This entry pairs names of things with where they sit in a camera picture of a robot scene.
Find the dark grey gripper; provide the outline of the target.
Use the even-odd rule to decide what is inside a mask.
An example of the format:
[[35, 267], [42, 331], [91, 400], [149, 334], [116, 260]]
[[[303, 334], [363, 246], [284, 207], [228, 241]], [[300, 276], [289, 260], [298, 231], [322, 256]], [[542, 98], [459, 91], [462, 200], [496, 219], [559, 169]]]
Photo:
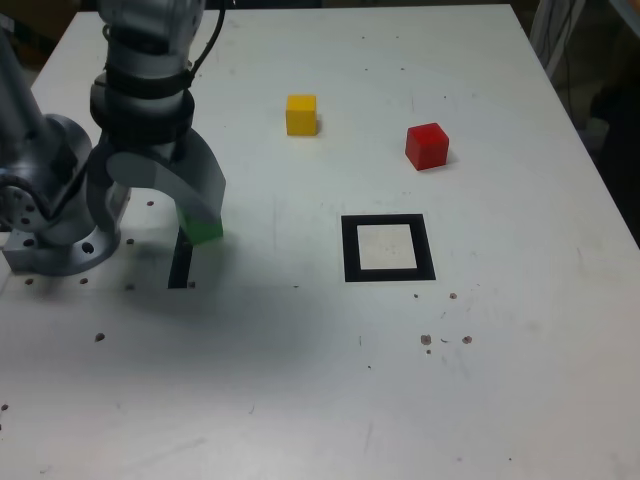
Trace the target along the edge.
[[87, 160], [86, 201], [96, 226], [120, 236], [131, 189], [160, 191], [188, 217], [205, 224], [221, 221], [226, 179], [208, 144], [187, 130], [168, 143], [129, 141], [101, 132]]

